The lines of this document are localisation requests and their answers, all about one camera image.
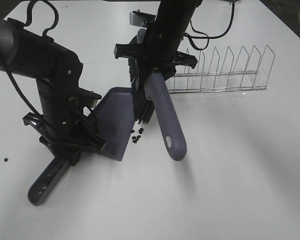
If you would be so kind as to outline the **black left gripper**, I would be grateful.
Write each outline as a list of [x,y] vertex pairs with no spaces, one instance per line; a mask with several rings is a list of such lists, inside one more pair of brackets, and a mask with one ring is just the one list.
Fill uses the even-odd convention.
[[75,166],[81,151],[100,153],[106,141],[100,137],[95,108],[80,107],[77,92],[61,96],[57,92],[40,92],[42,114],[29,112],[23,118],[25,126],[31,126],[39,134],[39,142],[54,157],[68,154],[70,166]]

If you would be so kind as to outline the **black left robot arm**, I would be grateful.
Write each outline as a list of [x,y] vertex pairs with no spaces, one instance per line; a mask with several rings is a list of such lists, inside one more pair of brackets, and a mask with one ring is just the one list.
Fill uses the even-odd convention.
[[83,64],[76,53],[18,20],[0,19],[0,71],[36,81],[42,111],[32,109],[23,122],[52,152],[102,151],[106,142],[99,137],[97,117],[84,115],[101,96],[79,86]]

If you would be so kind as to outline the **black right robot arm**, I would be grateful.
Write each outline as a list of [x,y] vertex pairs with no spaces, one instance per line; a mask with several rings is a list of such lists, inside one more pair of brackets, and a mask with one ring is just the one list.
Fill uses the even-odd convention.
[[121,160],[135,123],[147,124],[156,115],[168,155],[181,161],[187,143],[172,103],[166,81],[177,66],[194,68],[193,55],[178,50],[199,0],[163,0],[155,15],[133,11],[130,24],[139,30],[128,44],[116,44],[115,58],[128,60],[130,87],[111,88],[88,121],[97,127],[74,147],[76,151],[97,152]]

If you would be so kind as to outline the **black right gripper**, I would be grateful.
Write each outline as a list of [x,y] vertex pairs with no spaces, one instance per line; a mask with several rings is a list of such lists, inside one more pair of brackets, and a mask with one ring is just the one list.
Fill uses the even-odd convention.
[[175,76],[176,66],[195,68],[195,56],[178,51],[182,38],[155,31],[155,26],[140,28],[128,44],[117,43],[114,47],[116,59],[126,58],[139,65],[141,69],[158,68],[164,80]]

